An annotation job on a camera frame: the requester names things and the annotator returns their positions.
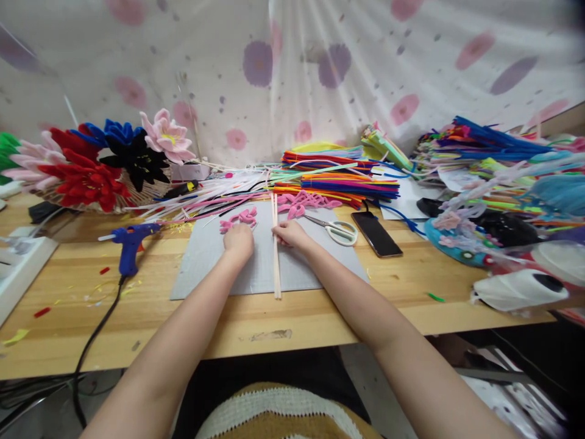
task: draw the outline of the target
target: hot glue gun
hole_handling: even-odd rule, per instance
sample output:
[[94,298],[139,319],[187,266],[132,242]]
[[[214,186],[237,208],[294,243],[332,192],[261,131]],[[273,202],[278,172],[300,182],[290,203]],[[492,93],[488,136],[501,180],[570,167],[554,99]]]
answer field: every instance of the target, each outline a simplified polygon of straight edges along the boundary
[[120,227],[113,230],[111,235],[98,238],[99,241],[111,239],[116,244],[122,244],[122,256],[120,257],[120,274],[122,276],[134,276],[138,272],[136,266],[136,254],[142,245],[142,240],[149,235],[154,235],[161,228],[160,224],[139,224],[128,228]]

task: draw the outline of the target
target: scissors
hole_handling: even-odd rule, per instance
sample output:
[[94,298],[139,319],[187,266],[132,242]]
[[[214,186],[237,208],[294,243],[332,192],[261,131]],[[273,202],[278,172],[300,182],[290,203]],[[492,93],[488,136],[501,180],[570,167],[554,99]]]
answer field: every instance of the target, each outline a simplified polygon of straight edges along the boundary
[[331,236],[331,239],[337,244],[345,247],[351,247],[358,240],[358,229],[353,224],[346,223],[345,221],[321,221],[320,219],[313,218],[312,216],[303,215],[306,219],[314,222],[315,224],[325,227],[325,230]]

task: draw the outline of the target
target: hand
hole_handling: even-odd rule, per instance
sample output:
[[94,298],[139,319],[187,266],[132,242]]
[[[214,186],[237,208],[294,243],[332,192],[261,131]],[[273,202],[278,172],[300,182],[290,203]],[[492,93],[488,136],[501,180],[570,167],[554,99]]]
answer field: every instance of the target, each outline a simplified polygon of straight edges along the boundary
[[226,253],[238,255],[246,260],[254,253],[254,235],[245,224],[236,224],[224,235]]
[[305,229],[297,221],[283,221],[272,228],[272,233],[277,236],[280,244],[296,247],[299,250],[306,250],[317,243],[307,235]]

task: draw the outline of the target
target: white curtain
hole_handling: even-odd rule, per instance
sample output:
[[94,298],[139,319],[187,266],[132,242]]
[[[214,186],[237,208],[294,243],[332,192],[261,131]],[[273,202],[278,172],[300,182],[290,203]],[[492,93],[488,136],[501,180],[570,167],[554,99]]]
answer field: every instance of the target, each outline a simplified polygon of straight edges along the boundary
[[401,148],[455,115],[501,129],[585,100],[578,2],[0,1],[0,130],[139,124],[167,107],[243,166],[308,141]]

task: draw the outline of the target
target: cutting mat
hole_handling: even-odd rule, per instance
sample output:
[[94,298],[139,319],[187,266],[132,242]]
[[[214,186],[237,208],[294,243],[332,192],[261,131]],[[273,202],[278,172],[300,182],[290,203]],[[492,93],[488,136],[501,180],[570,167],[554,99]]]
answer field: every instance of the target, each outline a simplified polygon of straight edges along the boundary
[[[230,292],[232,295],[274,292],[270,203],[263,201],[246,203],[226,214],[225,219],[229,219],[245,209],[252,209],[254,206],[258,211],[256,215],[258,225],[253,231],[254,255],[236,279]],[[324,221],[337,220],[335,212],[329,209],[308,210],[307,213]],[[279,220],[284,221],[287,214],[287,212],[280,214],[278,216]],[[297,220],[309,236],[348,267],[349,270],[368,282],[366,272],[362,268],[353,247],[344,247],[335,243],[323,227],[312,223],[306,218],[298,218]],[[200,219],[193,227],[179,275],[172,289],[171,300],[185,299],[193,288],[209,273],[224,251],[224,237],[219,233],[220,219],[215,218],[207,224],[208,221],[208,218]],[[314,290],[322,287],[305,257],[297,250],[279,245],[278,259],[280,261],[282,291]]]

